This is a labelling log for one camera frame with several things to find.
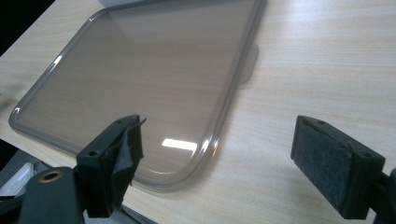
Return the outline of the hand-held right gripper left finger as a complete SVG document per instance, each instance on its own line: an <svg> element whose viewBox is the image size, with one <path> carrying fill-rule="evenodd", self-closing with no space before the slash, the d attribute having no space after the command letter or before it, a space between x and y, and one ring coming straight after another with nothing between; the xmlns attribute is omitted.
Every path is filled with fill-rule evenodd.
<svg viewBox="0 0 396 224"><path fill-rule="evenodd" d="M86 181L89 217L110 217L121 207L144 158L138 115L112 122L77 154L78 175Z"/></svg>

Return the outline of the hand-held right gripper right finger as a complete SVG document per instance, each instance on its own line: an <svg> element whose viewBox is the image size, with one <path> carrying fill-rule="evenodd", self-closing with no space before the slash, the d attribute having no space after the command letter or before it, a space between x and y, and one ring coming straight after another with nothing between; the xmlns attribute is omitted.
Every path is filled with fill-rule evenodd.
<svg viewBox="0 0 396 224"><path fill-rule="evenodd" d="M299 116L290 157L341 217L367 217L368 189L381 176L383 156L325 121Z"/></svg>

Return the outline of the transparent grey plastic lid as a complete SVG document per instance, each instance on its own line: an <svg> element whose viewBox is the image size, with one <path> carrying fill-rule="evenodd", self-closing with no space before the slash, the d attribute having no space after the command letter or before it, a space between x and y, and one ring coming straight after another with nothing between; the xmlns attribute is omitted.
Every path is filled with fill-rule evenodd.
<svg viewBox="0 0 396 224"><path fill-rule="evenodd" d="M143 120L134 183L187 187L213 158L237 87L248 81L266 0L144 0L93 14L9 117L70 155L116 119Z"/></svg>

